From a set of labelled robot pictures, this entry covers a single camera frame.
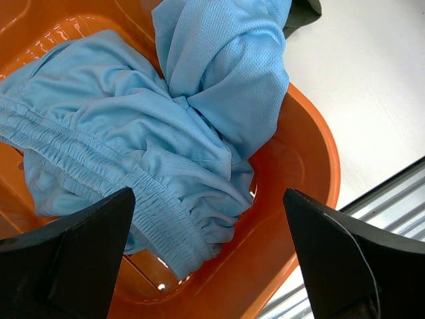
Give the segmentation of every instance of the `dark gray cloth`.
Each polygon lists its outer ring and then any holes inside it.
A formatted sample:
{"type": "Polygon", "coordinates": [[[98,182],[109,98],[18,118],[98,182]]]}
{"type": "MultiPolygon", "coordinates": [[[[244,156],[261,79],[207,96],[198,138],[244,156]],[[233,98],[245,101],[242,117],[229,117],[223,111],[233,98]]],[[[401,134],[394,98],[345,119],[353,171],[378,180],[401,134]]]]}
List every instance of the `dark gray cloth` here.
{"type": "Polygon", "coordinates": [[[321,16],[319,0],[292,0],[290,14],[284,27],[285,38],[296,29],[313,23],[321,16]]]}

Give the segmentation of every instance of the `white surface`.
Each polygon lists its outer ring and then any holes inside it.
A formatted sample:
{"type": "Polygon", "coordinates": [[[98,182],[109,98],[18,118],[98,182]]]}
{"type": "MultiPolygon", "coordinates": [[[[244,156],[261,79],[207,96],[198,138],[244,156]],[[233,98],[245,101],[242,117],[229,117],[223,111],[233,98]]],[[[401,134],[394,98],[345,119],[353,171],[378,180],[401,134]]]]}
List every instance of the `white surface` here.
{"type": "Polygon", "coordinates": [[[284,55],[341,160],[338,208],[425,155],[425,0],[321,0],[284,55]]]}

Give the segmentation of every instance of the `orange plastic basin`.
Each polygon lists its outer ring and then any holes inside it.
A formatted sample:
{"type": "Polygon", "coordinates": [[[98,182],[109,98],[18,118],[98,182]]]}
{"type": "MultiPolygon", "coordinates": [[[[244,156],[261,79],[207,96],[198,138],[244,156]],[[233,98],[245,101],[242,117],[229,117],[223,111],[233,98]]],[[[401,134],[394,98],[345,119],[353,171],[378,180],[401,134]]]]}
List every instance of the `orange plastic basin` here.
{"type": "MultiPolygon", "coordinates": [[[[4,0],[0,78],[66,40],[117,31],[159,71],[151,10],[160,0],[4,0]]],[[[0,239],[44,225],[33,213],[20,163],[0,144],[0,239]]],[[[252,158],[254,206],[232,242],[183,282],[142,251],[122,259],[109,318],[254,318],[298,265],[282,197],[287,187],[334,207],[339,160],[325,121],[290,85],[276,135],[252,158]]]]}

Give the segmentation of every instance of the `light blue fabric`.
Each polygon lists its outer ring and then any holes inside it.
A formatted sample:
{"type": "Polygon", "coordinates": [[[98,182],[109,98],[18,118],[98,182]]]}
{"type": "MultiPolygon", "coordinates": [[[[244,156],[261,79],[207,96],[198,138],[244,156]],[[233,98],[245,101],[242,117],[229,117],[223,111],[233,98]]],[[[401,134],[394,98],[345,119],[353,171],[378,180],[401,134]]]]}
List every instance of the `light blue fabric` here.
{"type": "Polygon", "coordinates": [[[113,31],[58,45],[0,83],[0,140],[24,151],[42,216],[129,186],[126,253],[185,278],[251,205],[248,158],[288,88],[290,0],[165,0],[153,11],[165,80],[113,31]]]}

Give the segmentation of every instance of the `crumpled clothing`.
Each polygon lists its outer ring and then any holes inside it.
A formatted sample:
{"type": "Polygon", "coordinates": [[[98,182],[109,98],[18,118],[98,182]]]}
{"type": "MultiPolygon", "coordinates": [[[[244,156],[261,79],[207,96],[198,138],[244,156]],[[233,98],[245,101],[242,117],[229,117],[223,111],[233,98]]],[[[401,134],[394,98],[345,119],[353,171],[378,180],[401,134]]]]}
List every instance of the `crumpled clothing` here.
{"type": "Polygon", "coordinates": [[[0,140],[24,151],[36,214],[65,216],[128,186],[125,253],[179,279],[232,239],[252,204],[248,158],[288,89],[290,0],[165,0],[153,11],[161,78],[113,31],[69,41],[0,83],[0,140]]]}
{"type": "Polygon", "coordinates": [[[319,0],[292,0],[288,19],[284,27],[285,38],[304,25],[309,25],[321,17],[319,0]]]}

